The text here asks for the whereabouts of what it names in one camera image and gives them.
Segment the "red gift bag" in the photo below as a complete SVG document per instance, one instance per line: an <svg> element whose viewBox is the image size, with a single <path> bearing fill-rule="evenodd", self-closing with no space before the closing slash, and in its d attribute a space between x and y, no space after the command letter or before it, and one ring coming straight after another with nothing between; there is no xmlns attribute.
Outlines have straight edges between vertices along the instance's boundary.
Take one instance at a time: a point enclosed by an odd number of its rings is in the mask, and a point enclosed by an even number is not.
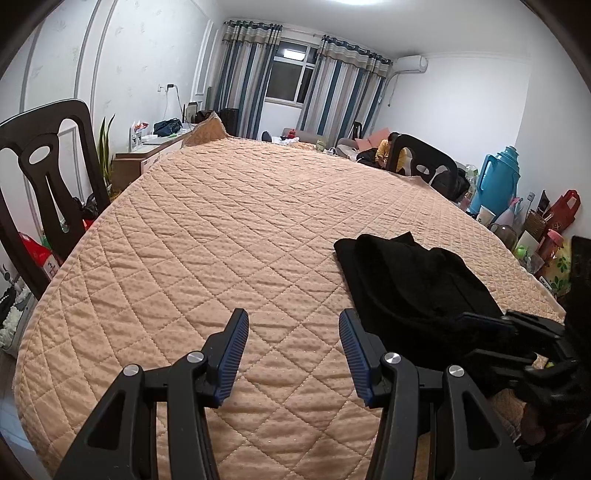
<svg viewBox="0 0 591 480"><path fill-rule="evenodd" d="M581 198L576 190L570 189L551 207L545 217L546 228L562 234L575 221L581 206Z"/></svg>

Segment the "striped curtain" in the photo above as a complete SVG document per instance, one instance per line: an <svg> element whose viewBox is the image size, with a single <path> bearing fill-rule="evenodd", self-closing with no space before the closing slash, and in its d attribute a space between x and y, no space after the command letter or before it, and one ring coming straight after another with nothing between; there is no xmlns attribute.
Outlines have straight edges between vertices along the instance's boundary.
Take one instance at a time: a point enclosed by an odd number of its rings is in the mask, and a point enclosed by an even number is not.
<svg viewBox="0 0 591 480"><path fill-rule="evenodd" d="M221 65L213 84L215 111L238 109L236 136L256 139L273 59L283 25L247 20L224 22Z"/></svg>
<svg viewBox="0 0 591 480"><path fill-rule="evenodd" d="M377 112L393 61L334 36L322 37L297 129L334 145L358 122L366 130Z"/></svg>

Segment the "dark wooden chair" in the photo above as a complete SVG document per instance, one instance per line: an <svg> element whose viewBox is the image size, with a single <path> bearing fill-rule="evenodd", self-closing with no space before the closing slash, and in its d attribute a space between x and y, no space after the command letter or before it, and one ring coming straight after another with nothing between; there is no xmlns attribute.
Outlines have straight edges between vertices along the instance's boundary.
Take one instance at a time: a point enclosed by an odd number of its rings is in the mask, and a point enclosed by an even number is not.
<svg viewBox="0 0 591 480"><path fill-rule="evenodd" d="M61 123L78 127L87 175L99 212L110 199L100 170L90 112L78 99L53 102L18 114L1 124L1 147L16 154L18 166L31 183L44 233L59 260L66 260L85 234L81 209L59 170Z"/></svg>
<svg viewBox="0 0 591 480"><path fill-rule="evenodd" d="M418 176L449 200L455 200L460 192L460 174L457 163L446 153L408 134L401 134L390 150L386 170L400 171L398 162L401 152L408 149L411 154L409 167L403 170L411 176Z"/></svg>

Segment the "striped curtain left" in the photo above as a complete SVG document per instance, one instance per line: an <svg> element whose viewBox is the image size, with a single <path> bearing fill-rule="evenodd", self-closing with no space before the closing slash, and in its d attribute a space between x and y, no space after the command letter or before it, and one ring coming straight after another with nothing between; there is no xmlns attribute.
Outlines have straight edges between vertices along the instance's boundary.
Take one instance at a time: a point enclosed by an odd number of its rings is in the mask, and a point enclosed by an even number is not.
<svg viewBox="0 0 591 480"><path fill-rule="evenodd" d="M247 20L224 22L221 65L213 84L215 111L238 109L236 136L256 139L273 59L283 25Z"/></svg>

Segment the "blue thermos jug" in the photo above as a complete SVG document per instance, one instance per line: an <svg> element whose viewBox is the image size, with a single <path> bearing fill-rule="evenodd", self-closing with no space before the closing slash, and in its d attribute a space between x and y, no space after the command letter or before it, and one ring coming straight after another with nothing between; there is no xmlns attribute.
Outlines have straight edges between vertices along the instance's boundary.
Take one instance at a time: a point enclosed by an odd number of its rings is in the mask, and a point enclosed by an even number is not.
<svg viewBox="0 0 591 480"><path fill-rule="evenodd" d="M514 146L485 157L468 212L476 216L482 206L496 216L503 213L516 196L520 179L518 152Z"/></svg>

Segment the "beige quilted bedspread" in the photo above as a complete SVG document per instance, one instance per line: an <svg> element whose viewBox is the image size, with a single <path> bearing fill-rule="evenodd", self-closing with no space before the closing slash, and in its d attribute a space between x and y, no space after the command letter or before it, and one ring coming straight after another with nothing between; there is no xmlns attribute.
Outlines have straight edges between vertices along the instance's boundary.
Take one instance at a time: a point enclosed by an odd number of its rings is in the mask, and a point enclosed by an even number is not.
<svg viewBox="0 0 591 480"><path fill-rule="evenodd" d="M226 138L159 160L101 214L18 353L23 430L55 472L128 364L174 363L249 314L231 395L207 415L224 479L361 479L379 428L339 341L352 306L335 241L411 233L458 254L505 310L565 313L485 227L419 179Z"/></svg>

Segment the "grey storage bin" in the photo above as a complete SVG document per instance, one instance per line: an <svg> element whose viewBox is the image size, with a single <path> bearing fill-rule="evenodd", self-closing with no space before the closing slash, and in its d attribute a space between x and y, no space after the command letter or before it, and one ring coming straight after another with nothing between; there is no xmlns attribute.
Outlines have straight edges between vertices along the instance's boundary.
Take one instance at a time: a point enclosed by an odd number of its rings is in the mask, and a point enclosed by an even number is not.
<svg viewBox="0 0 591 480"><path fill-rule="evenodd" d="M17 358L25 329L32 316L37 300L27 286L17 290L10 286L1 295L1 349Z"/></svg>

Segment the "striped curtain right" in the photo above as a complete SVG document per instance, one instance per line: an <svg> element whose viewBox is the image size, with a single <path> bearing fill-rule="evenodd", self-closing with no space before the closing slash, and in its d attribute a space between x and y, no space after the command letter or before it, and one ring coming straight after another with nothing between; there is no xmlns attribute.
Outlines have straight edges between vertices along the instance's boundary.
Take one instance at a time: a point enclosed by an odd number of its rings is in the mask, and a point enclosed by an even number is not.
<svg viewBox="0 0 591 480"><path fill-rule="evenodd" d="M297 129L334 145L358 122L366 130L377 112L393 61L334 36L322 37Z"/></svg>

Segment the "window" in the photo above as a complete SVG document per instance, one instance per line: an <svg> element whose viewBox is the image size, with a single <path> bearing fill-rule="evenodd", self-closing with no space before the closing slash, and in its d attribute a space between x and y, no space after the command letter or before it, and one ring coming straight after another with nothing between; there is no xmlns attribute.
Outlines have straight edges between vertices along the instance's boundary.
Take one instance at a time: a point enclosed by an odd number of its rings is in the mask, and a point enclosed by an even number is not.
<svg viewBox="0 0 591 480"><path fill-rule="evenodd" d="M281 41L273 58L266 99L288 104L304 103L315 72L318 49L294 42Z"/></svg>

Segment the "wooden side cabinet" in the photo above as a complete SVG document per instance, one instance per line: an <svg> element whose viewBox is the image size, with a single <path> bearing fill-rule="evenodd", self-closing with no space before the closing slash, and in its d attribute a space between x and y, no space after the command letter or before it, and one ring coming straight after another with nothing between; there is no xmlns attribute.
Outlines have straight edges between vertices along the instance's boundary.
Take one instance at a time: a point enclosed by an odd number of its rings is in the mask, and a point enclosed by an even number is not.
<svg viewBox="0 0 591 480"><path fill-rule="evenodd" d="M171 137L158 145L143 144L132 152L116 153L112 162L112 190L114 192L125 190L164 156L179 150L183 141L190 134L191 131L187 131L182 135Z"/></svg>

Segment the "dark wooden chair left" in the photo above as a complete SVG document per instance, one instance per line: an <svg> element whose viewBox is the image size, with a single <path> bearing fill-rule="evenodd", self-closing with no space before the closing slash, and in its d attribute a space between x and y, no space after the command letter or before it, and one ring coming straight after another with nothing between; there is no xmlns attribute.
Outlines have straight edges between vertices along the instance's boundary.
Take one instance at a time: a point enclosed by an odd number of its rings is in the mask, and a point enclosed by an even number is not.
<svg viewBox="0 0 591 480"><path fill-rule="evenodd" d="M1 124L1 147L16 154L18 166L31 183L44 233L59 260L66 260L85 234L81 209L59 170L61 123L78 127L87 175L99 212L110 199L100 170L90 112L78 99L53 102L18 114Z"/></svg>

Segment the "dark wooden chair right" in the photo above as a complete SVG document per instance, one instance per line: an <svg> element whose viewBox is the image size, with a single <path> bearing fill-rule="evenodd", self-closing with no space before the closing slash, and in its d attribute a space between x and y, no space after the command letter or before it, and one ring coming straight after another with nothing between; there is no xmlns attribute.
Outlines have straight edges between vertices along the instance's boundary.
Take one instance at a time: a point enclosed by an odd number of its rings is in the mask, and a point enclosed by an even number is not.
<svg viewBox="0 0 591 480"><path fill-rule="evenodd" d="M398 162L401 152L408 149L411 154L409 167L403 170L411 176L418 176L449 200L455 200L460 192L460 174L457 163L446 153L408 134L401 134L390 150L386 170L400 171Z"/></svg>

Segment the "round ceiling lamp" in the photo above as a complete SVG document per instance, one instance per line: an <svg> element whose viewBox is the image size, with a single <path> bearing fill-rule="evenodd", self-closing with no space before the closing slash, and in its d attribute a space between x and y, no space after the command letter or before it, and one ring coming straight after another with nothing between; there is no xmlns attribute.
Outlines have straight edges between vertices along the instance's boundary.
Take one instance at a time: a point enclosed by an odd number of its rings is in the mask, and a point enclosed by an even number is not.
<svg viewBox="0 0 591 480"><path fill-rule="evenodd" d="M329 0L332 3L346 5L355 8L369 8L377 5L391 3L391 0Z"/></svg>

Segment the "black pants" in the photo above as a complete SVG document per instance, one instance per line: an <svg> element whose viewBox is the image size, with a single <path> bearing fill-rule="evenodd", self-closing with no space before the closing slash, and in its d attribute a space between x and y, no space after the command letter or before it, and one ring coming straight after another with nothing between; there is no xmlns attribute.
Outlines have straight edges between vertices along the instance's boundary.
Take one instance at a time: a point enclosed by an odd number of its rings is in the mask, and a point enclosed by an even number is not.
<svg viewBox="0 0 591 480"><path fill-rule="evenodd" d="M388 350L439 370L475 349L503 344L474 342L455 324L464 312L502 316L459 255L427 249L409 232L392 239L339 239L334 248L363 329Z"/></svg>

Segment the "green potted plant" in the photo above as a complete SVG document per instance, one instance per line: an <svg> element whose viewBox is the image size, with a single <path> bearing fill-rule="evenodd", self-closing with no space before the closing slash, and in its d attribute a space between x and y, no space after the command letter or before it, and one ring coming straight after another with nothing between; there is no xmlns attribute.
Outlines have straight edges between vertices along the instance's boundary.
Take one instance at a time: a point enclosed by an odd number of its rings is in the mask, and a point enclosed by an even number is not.
<svg viewBox="0 0 591 480"><path fill-rule="evenodd" d="M96 144L99 168L106 187L108 187L111 184L113 170L113 155L111 154L110 150L110 129L114 118L115 116L112 115L109 120L107 120L106 118L102 119L99 128L98 140Z"/></svg>

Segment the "white air conditioner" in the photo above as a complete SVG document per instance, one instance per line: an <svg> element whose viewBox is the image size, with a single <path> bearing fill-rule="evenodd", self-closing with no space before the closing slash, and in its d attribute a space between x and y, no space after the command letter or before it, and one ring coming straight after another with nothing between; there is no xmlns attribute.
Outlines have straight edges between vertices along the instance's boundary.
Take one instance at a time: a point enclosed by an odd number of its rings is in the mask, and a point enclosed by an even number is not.
<svg viewBox="0 0 591 480"><path fill-rule="evenodd" d="M422 74L428 69L428 59L423 55L400 57L393 64L393 74Z"/></svg>

